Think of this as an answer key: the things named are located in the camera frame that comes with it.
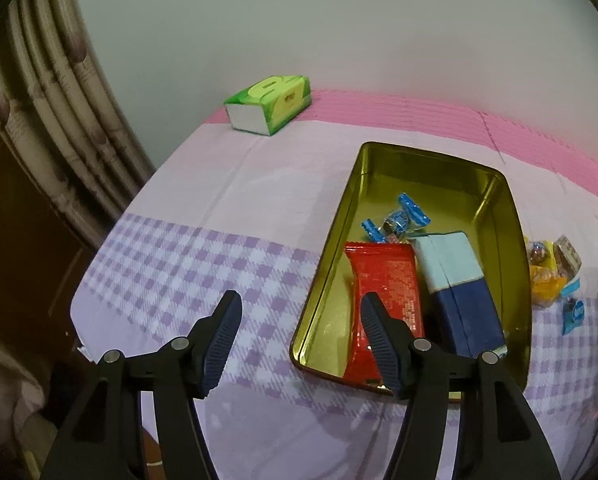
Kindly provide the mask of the green tissue pack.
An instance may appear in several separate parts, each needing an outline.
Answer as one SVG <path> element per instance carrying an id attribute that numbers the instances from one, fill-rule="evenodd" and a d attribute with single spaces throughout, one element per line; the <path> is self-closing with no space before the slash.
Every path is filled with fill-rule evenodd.
<path id="1" fill-rule="evenodd" d="M 311 104 L 307 76 L 269 76 L 228 98 L 224 108 L 234 129 L 274 136 Z"/>

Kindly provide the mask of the red snack packet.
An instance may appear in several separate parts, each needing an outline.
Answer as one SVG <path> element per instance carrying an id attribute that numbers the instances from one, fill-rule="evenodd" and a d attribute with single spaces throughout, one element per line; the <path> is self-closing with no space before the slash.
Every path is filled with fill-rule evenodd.
<path id="1" fill-rule="evenodd" d="M 361 319 L 361 302 L 376 292 L 392 318 L 404 321 L 415 337 L 425 335 L 415 255 L 409 244 L 346 243 L 353 274 L 348 362 L 343 381 L 353 387 L 382 384 Z"/>

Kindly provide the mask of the small blue snack packet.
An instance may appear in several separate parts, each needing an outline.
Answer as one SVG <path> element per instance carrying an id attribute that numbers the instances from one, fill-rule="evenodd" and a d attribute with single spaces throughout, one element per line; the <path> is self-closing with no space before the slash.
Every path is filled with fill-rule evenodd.
<path id="1" fill-rule="evenodd" d="M 562 334 L 568 335 L 581 327 L 585 316 L 585 306 L 581 299 L 569 298 L 562 310 Z"/>

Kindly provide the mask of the pink purple checked tablecloth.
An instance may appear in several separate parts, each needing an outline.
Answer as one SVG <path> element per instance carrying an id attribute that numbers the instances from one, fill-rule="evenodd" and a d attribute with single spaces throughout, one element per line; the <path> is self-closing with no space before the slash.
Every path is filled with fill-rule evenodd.
<path id="1" fill-rule="evenodd" d="M 276 136 L 224 113 L 161 166 L 114 226 L 72 301 L 94 358 L 154 351 L 223 292 L 244 317 L 222 376 L 198 405 L 223 479 L 377 479 L 402 406 L 304 374 L 289 347 L 356 154 L 368 141 L 481 162 L 506 177 L 523 232 L 579 251 L 585 320 L 533 313 L 526 397 L 564 478 L 598 452 L 598 162 L 519 122 L 450 104 L 317 91 Z"/>

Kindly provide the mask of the blue candy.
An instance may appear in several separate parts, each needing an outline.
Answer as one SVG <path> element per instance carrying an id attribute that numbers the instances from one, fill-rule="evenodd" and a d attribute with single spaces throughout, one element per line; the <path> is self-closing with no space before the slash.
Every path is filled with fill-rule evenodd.
<path id="1" fill-rule="evenodd" d="M 399 207 L 390 212 L 380 222 L 366 219 L 362 228 L 367 238 L 377 244 L 398 244 L 415 232 L 425 229 L 431 219 L 410 196 L 401 193 Z"/>

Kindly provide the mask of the maroon gold coffee tin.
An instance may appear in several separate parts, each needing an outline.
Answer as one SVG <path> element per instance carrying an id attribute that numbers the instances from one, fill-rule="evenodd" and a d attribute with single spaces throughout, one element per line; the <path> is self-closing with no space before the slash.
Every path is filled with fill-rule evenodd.
<path id="1" fill-rule="evenodd" d="M 308 299 L 290 344 L 300 370 L 342 382 L 348 360 L 353 274 L 343 253 L 365 238 L 406 193 L 430 217 L 429 233 L 462 231 L 484 273 L 519 387 L 528 381 L 532 333 L 526 248 L 512 192 L 496 169 L 450 155 L 367 142 L 358 152 L 332 219 Z"/>

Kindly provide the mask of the beige patterned curtain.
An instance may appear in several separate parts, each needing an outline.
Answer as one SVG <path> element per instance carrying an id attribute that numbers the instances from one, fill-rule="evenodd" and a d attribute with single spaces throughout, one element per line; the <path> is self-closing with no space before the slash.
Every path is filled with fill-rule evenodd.
<path id="1" fill-rule="evenodd" d="M 8 1 L 0 19 L 0 135 L 93 247 L 154 174 L 98 66 L 78 0 Z"/>

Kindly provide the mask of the yellow snack packet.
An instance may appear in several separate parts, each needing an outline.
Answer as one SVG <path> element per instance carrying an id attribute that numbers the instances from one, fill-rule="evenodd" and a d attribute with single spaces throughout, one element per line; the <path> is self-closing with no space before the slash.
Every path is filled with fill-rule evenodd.
<path id="1" fill-rule="evenodd" d="M 549 240 L 527 240 L 526 252 L 532 304 L 547 308 L 559 298 L 567 278 L 559 270 L 554 244 Z"/>

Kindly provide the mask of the blue teal box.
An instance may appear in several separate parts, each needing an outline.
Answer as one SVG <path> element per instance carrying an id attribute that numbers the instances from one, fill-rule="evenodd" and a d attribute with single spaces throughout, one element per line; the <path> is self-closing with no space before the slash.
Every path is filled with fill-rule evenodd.
<path id="1" fill-rule="evenodd" d="M 462 231 L 410 239 L 428 290 L 427 336 L 447 352 L 475 358 L 507 353 L 505 336 L 483 271 Z"/>

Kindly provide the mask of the small sesame cake packet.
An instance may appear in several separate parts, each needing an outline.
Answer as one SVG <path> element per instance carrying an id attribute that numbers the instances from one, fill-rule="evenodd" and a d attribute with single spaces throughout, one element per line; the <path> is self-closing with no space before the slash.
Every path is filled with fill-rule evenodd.
<path id="1" fill-rule="evenodd" d="M 576 248 L 565 235 L 561 235 L 554 241 L 553 248 L 558 272 L 568 278 L 568 281 L 574 280 L 582 266 L 582 260 Z"/>

